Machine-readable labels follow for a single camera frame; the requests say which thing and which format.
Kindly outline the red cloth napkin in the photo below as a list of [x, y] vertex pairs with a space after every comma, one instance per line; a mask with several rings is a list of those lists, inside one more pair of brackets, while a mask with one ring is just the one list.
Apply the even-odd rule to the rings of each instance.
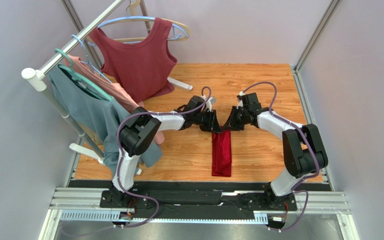
[[212, 134], [212, 176], [232, 176], [232, 144], [231, 132], [223, 130], [222, 133]]

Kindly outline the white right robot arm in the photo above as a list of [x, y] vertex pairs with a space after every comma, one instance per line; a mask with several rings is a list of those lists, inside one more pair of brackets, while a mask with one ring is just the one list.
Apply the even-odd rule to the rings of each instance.
[[304, 180], [316, 177], [329, 160], [318, 127], [300, 124], [277, 114], [271, 107], [262, 107], [256, 93], [237, 96], [224, 130], [242, 131], [252, 125], [282, 141], [284, 169], [265, 190], [267, 204], [280, 204]]

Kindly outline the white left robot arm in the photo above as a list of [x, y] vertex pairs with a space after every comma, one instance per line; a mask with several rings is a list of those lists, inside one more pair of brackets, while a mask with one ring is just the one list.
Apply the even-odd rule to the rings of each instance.
[[199, 126], [203, 132], [222, 133], [216, 111], [204, 95], [194, 95], [187, 104], [170, 112], [151, 112], [137, 107], [123, 120], [116, 133], [119, 160], [112, 191], [126, 194], [133, 187], [138, 161], [151, 147], [158, 132], [182, 131], [192, 125]]

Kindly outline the maroon tank top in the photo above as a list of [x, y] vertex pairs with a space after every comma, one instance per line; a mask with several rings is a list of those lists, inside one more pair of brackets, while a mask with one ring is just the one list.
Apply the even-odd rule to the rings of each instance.
[[[94, 42], [96, 34], [91, 32], [89, 37]], [[168, 77], [178, 60], [170, 53], [168, 42], [154, 40], [137, 48], [104, 44], [98, 48], [104, 60], [100, 71], [114, 77], [135, 102], [167, 95], [175, 89]]]

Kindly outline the pink hanging shirt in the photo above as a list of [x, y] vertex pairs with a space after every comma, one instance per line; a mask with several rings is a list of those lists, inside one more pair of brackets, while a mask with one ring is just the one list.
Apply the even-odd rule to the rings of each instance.
[[104, 90], [107, 94], [114, 97], [114, 99], [121, 104], [129, 113], [132, 113], [137, 107], [145, 107], [141, 101], [135, 102], [132, 97], [121, 87], [119, 83], [110, 82], [98, 74], [96, 70], [91, 71], [85, 63], [81, 62], [78, 56], [68, 55], [73, 62], [73, 69], [79, 74], [83, 75], [95, 85]]

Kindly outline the light blue clothes hanger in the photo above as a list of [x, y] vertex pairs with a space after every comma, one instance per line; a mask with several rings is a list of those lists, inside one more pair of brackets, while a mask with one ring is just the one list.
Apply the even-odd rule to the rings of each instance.
[[[107, 37], [105, 33], [101, 31], [101, 28], [106, 26], [133, 22], [152, 22], [153, 25], [146, 37], [112, 39]], [[89, 46], [98, 47], [108, 44], [123, 49], [142, 47], [152, 41], [162, 43], [169, 41], [182, 42], [187, 40], [191, 33], [189, 27], [183, 23], [152, 16], [124, 16], [106, 20], [100, 23], [92, 32], [95, 33], [96, 39], [92, 42], [89, 41], [87, 43]]]

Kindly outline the grey-blue hanging shirt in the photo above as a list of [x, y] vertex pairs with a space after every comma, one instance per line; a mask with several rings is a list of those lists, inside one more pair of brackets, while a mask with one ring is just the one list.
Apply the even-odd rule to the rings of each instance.
[[114, 176], [119, 161], [117, 130], [131, 114], [112, 96], [98, 96], [98, 90], [90, 81], [74, 80], [68, 68], [62, 64], [48, 72], [57, 101], [74, 120], [97, 134], [103, 143], [103, 163]]

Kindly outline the teal clothes hanger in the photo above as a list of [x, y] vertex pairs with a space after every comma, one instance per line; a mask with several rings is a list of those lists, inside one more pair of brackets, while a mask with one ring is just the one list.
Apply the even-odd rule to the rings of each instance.
[[64, 72], [68, 74], [68, 78], [71, 81], [75, 82], [75, 85], [77, 87], [83, 88], [83, 91], [87, 93], [88, 95], [99, 99], [99, 100], [107, 100], [110, 101], [113, 99], [112, 96], [107, 94], [104, 90], [102, 90], [100, 87], [95, 85], [92, 81], [90, 81], [85, 76], [81, 75], [80, 73], [76, 72], [73, 68], [74, 62], [73, 60], [64, 53], [61, 49], [56, 48], [54, 50], [56, 53], [61, 54], [65, 59], [69, 61], [69, 66], [58, 64], [57, 66]]

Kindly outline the white clothes rack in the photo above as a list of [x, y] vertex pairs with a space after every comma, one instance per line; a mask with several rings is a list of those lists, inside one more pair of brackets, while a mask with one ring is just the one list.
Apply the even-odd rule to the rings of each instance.
[[[43, 79], [46, 77], [46, 74], [53, 69], [54, 67], [57, 67], [60, 61], [63, 59], [68, 59], [68, 53], [71, 52], [78, 44], [83, 46], [83, 40], [86, 39], [86, 37], [90, 34], [90, 32], [98, 27], [106, 25], [102, 22], [116, 9], [118, 8], [125, 0], [115, 0], [107, 9], [103, 11], [95, 20], [93, 20], [89, 25], [82, 27], [82, 22], [79, 19], [79, 16], [75, 10], [74, 5], [72, 4], [71, 0], [61, 0], [62, 5], [64, 6], [66, 12], [68, 13], [68, 16], [71, 18], [71, 21], [74, 23], [74, 27], [77, 27], [77, 30], [80, 30], [77, 35], [73, 35], [73, 38], [62, 48], [62, 49], [55, 49], [55, 55], [51, 57], [40, 69], [33, 69], [33, 68], [25, 68], [21, 72], [21, 76], [23, 79], [27, 80], [33, 88], [37, 91], [42, 93], [46, 99], [54, 106], [54, 108], [58, 111], [60, 116], [65, 119], [65, 121], [75, 130], [77, 135], [88, 144], [91, 149], [86, 148], [84, 146], [80, 146], [79, 143], [72, 143], [69, 145], [69, 148], [76, 152], [78, 155], [84, 155], [88, 156], [90, 158], [93, 158], [99, 162], [102, 166], [104, 166], [103, 159], [104, 159], [104, 152], [98, 147], [98, 145], [95, 143], [94, 140], [85, 132], [85, 130], [78, 124], [77, 121], [74, 120], [74, 118], [69, 114], [69, 112], [57, 101], [56, 97], [50, 91], [47, 87], [47, 84], [43, 81]], [[144, 0], [135, 0], [134, 3], [129, 3], [129, 6], [126, 8], [127, 11], [130, 11], [130, 14], [133, 15], [134, 9], [137, 6], [140, 6], [141, 12], [143, 16], [137, 15], [137, 16], [125, 16], [121, 17], [119, 20], [111, 21], [111, 23], [118, 23], [118, 22], [131, 22], [131, 21], [143, 21], [143, 22], [150, 22], [153, 20], [152, 17], [147, 15], [147, 10], [145, 3], [142, 1]], [[188, 26], [186, 26], [183, 23], [172, 21], [173, 22], [172, 27], [179, 29], [183, 35], [175, 36], [173, 39], [168, 39], [169, 41], [185, 41], [190, 37], [191, 31]], [[184, 89], [185, 91], [191, 91], [193, 89], [193, 86], [190, 84], [186, 84], [184, 82], [175, 80], [173, 78], [168, 78], [169, 82], [173, 85]]]

